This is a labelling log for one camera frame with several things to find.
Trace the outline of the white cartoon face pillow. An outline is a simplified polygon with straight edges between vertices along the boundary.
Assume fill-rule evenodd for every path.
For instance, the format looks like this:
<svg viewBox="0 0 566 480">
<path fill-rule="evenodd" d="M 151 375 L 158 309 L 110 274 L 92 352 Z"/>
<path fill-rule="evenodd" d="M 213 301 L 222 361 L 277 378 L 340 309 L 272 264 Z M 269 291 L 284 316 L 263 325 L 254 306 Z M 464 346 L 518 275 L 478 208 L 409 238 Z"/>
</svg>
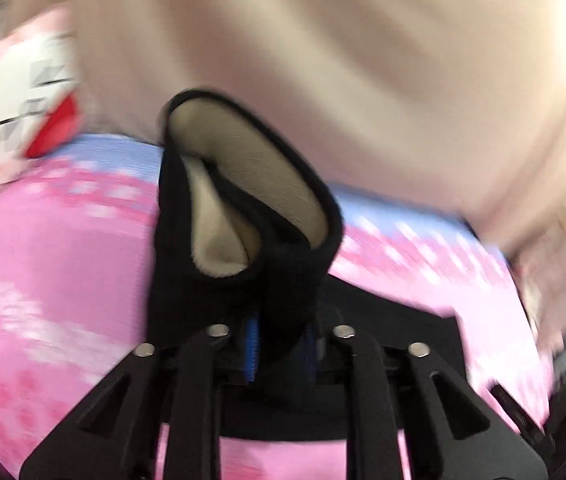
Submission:
<svg viewBox="0 0 566 480">
<path fill-rule="evenodd" d="M 0 40 L 0 188 L 79 132 L 79 72 L 68 6 Z"/>
</svg>

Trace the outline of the pink floral bed sheet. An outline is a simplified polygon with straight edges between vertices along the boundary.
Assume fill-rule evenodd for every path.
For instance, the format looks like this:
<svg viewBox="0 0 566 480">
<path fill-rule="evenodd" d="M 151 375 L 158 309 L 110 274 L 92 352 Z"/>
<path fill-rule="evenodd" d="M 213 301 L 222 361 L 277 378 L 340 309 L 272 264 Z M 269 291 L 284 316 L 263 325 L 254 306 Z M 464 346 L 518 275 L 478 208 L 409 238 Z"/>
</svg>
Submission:
<svg viewBox="0 0 566 480">
<path fill-rule="evenodd" d="M 0 192 L 0 463 L 27 455 L 141 337 L 161 151 L 85 133 Z M 535 422 L 552 366 L 510 268 L 460 220 L 336 188 L 346 235 L 332 273 L 461 329 L 467 377 Z"/>
</svg>

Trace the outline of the beige curtain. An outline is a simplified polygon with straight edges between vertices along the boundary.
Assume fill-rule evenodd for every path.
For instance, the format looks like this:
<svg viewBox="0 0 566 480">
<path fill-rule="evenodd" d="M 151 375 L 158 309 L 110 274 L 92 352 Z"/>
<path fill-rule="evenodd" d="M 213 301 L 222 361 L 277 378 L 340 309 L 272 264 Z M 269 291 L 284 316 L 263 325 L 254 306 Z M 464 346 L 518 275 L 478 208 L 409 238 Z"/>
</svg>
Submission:
<svg viewBox="0 0 566 480">
<path fill-rule="evenodd" d="M 566 0 L 13 0 L 12 20 L 56 3 L 124 133 L 156 140 L 168 99 L 213 88 L 324 178 L 504 250 L 566 205 Z"/>
</svg>

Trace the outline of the black fleece-lined pants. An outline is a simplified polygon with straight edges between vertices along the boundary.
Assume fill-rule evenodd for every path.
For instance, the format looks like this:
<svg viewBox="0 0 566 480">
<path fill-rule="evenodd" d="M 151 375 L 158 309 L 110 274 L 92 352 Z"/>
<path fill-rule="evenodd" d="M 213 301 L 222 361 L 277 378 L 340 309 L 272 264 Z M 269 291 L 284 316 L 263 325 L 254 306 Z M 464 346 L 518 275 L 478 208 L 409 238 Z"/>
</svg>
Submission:
<svg viewBox="0 0 566 480">
<path fill-rule="evenodd" d="M 160 115 L 154 270 L 146 338 L 179 349 L 204 328 L 236 330 L 240 381 L 222 394 L 225 437 L 340 440 L 344 395 L 319 381 L 313 352 L 338 324 L 383 346 L 423 341 L 465 368 L 460 329 L 330 275 L 340 209 L 275 130 L 227 96 L 186 90 Z"/>
</svg>

